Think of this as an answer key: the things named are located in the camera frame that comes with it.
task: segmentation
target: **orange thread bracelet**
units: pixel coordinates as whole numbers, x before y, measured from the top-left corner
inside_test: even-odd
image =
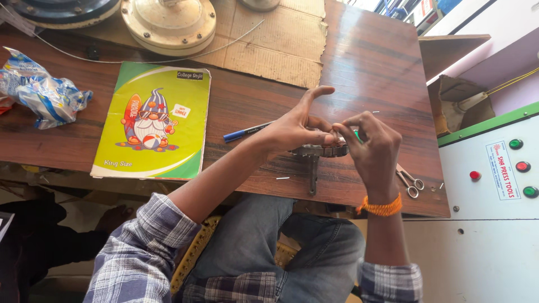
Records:
[[[393,202],[384,205],[369,204],[369,199],[367,196],[365,196],[363,198],[363,203],[361,204],[361,206],[356,208],[356,211],[358,215],[361,213],[361,210],[364,209],[373,215],[389,217],[398,213],[402,206],[403,204],[400,199],[400,193]]]

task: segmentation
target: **red button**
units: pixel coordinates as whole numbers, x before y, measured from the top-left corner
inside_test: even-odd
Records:
[[[470,178],[478,180],[479,178],[481,178],[481,173],[474,170],[470,173]]]
[[[526,173],[531,169],[530,163],[526,161],[520,161],[516,164],[516,170],[520,171],[521,173]]]

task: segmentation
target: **green notebook cover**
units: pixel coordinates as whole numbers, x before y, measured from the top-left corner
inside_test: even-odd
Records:
[[[206,69],[125,61],[90,175],[194,178],[202,170],[210,85]]]

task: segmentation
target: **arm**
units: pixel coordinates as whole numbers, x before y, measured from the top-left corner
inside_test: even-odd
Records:
[[[153,194],[139,208],[136,219],[111,234],[96,257],[84,302],[170,302],[176,252],[190,245],[199,230],[198,223],[269,157],[302,144],[336,140],[328,122],[308,115],[316,97],[334,90],[321,86],[307,91],[290,112],[240,143],[193,180],[168,196]]]
[[[350,126],[358,126],[356,138]],[[356,169],[367,188],[369,204],[389,204],[398,194],[395,167],[402,136],[364,112],[333,124],[350,147]],[[363,302],[419,302],[423,281],[410,264],[400,212],[388,217],[368,214],[367,247],[358,280]]]

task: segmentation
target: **shirt cuff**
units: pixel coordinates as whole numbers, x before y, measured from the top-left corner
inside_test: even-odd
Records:
[[[189,245],[201,229],[166,195],[156,193],[139,208],[137,220],[150,239],[176,249]]]
[[[359,270],[364,302],[421,302],[423,278],[417,264],[388,266],[361,260]]]

